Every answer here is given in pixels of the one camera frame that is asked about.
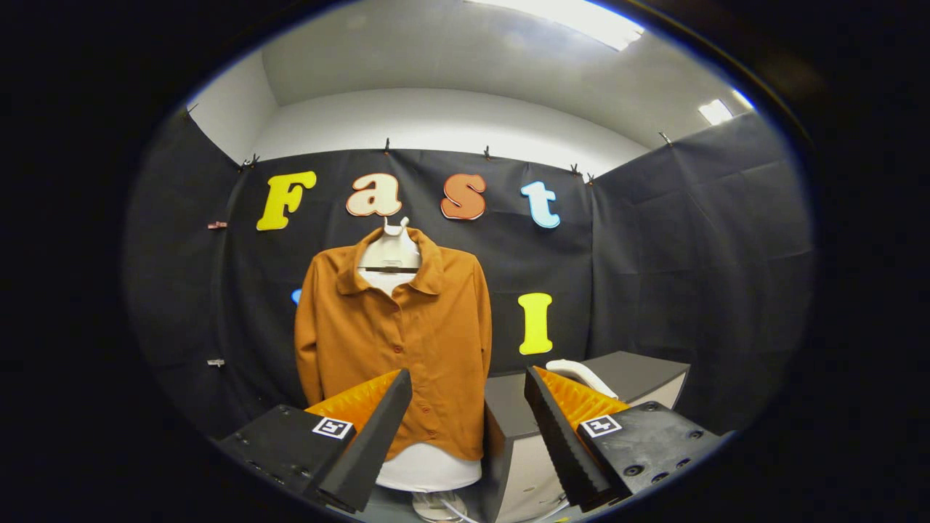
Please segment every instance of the ceiling light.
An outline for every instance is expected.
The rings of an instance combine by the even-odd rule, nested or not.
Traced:
[[[551,20],[618,51],[639,39],[643,28],[617,13],[584,0],[466,0],[506,7]]]
[[[712,101],[707,105],[701,105],[697,110],[700,111],[701,115],[704,116],[712,126],[716,126],[721,122],[733,118],[733,114],[730,113],[730,110],[719,100]]]
[[[743,105],[745,105],[747,109],[749,110],[754,109],[750,101],[746,100],[746,97],[743,96],[743,93],[737,91],[736,89],[733,89],[733,96],[739,101],[739,103],[742,103]]]

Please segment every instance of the yellow letter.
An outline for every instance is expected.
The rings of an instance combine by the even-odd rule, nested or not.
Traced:
[[[517,299],[517,303],[524,308],[526,327],[524,342],[520,343],[520,354],[538,355],[552,350],[552,341],[546,327],[546,313],[552,296],[545,292],[532,292],[524,294]]]
[[[287,216],[284,215],[285,206],[287,206],[287,212],[297,210],[300,198],[303,196],[303,189],[298,185],[303,185],[307,189],[312,188],[316,185],[316,173],[308,170],[297,174],[272,176],[268,180],[268,185],[271,189],[268,191],[268,199],[265,200],[265,214],[261,216],[256,227],[260,231],[273,231],[287,227]]]

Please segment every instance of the shirt collar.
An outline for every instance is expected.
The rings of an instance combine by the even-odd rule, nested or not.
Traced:
[[[420,229],[407,227],[410,239],[419,248],[420,266],[417,275],[410,281],[410,287],[426,294],[439,294],[443,284],[443,259],[439,247],[430,240]],[[355,294],[370,288],[371,284],[358,274],[358,262],[365,254],[365,249],[384,234],[384,229],[378,228],[362,238],[352,247],[349,256],[346,256],[339,266],[336,287],[340,294]]]

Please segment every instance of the white wall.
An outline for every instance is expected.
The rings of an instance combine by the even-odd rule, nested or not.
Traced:
[[[191,118],[236,164],[252,157],[253,146],[278,110],[268,76],[255,51],[203,88],[187,108]]]
[[[427,88],[357,91],[287,105],[261,131],[254,151],[266,160],[380,149],[389,137],[393,149],[481,154],[490,146],[492,156],[565,169],[577,163],[578,170],[594,176],[649,151],[588,120],[541,105]]]

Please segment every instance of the mannequin torso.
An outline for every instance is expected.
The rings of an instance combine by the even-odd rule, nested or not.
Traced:
[[[364,267],[419,267],[419,249],[406,233],[406,222],[404,218],[400,227],[385,225],[384,234],[368,246],[359,262],[359,275],[388,296],[416,273],[382,273]],[[428,443],[415,443],[384,463],[376,483],[389,489],[436,492],[466,487],[481,474],[480,461],[464,461]]]

